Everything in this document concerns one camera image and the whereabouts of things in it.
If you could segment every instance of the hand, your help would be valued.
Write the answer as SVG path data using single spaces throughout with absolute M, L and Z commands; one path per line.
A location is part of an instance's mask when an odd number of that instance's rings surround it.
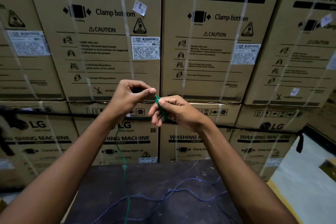
M 200 113 L 180 96 L 163 97 L 159 99 L 159 104 L 168 111 L 169 119 L 174 120 L 189 131 L 198 132 L 202 125 L 209 121 L 207 116 Z M 152 124 L 161 127 L 162 115 L 157 103 L 150 108 L 148 114 L 152 116 Z
M 143 91 L 140 93 L 132 93 L 133 88 L 141 88 Z M 149 87 L 142 81 L 134 80 L 121 80 L 115 93 L 104 109 L 104 112 L 110 118 L 123 118 L 130 113 L 134 107 L 143 102 L 148 96 L 152 96 L 156 93 L 156 89 Z

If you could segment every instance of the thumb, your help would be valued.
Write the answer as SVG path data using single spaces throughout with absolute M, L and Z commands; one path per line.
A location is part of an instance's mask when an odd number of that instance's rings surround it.
M 177 114 L 177 112 L 179 111 L 179 107 L 177 105 L 172 105 L 171 103 L 168 103 L 163 99 L 159 99 L 159 104 L 162 106 L 163 109 L 165 109 L 168 112 Z
M 149 88 L 149 89 L 145 89 L 139 93 L 133 93 L 133 97 L 135 102 L 139 103 L 144 101 L 148 96 L 153 95 L 156 93 L 156 89 L 154 88 Z

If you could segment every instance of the green wire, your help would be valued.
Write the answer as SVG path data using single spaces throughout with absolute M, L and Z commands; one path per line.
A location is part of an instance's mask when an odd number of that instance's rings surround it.
M 118 135 L 118 133 L 119 133 L 119 127 L 118 127 L 118 130 L 117 130 L 117 132 L 116 132 L 116 134 L 115 134 L 115 140 L 116 140 L 116 138 L 117 138 L 117 135 Z M 115 145 L 117 146 L 117 148 L 118 148 L 118 150 L 119 150 L 119 152 L 120 152 L 120 154 L 121 154 L 121 156 L 123 157 L 123 160 L 124 160 L 124 179 L 123 179 L 123 185 L 124 185 L 124 182 L 125 182 L 125 177 L 126 177 L 126 160 L 125 160 L 125 158 L 124 158 L 124 155 L 123 155 L 123 153 L 120 151 L 120 148 L 119 148 L 119 146 L 118 146 L 118 144 L 117 144 L 117 142 L 115 142 Z M 127 196 L 127 199 L 128 199 L 128 206 L 127 206 L 127 211 L 126 211 L 126 218 L 125 218 L 125 224 L 127 224 L 127 217 L 128 217 L 128 210 L 129 210 L 129 204 L 130 204 L 130 201 L 129 201 L 129 197 Z

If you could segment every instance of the dark table surface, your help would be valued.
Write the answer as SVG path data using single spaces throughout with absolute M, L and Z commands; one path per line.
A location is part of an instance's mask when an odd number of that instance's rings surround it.
M 94 166 L 84 178 L 65 224 L 91 224 L 107 208 L 123 197 L 144 195 L 161 199 L 170 189 L 187 178 L 177 189 L 188 188 L 202 200 L 213 198 L 226 191 L 211 160 L 171 163 Z M 111 207 L 96 224 L 124 223 L 128 198 Z M 143 198 L 130 198 L 128 223 L 242 223 L 227 193 L 206 202 L 193 197 L 189 191 L 174 192 L 169 198 L 158 202 Z

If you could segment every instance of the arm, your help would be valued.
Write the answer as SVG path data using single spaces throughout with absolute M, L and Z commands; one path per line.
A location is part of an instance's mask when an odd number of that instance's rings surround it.
M 200 135 L 244 223 L 297 224 L 289 210 L 247 166 L 208 117 L 179 96 L 161 98 L 159 104 L 169 112 L 170 119 Z M 153 124 L 162 125 L 157 104 L 149 115 L 152 115 Z
M 132 93 L 132 88 L 144 91 Z M 141 81 L 120 81 L 105 110 L 57 161 L 15 198 L 0 215 L 0 223 L 59 224 L 111 127 L 155 92 Z

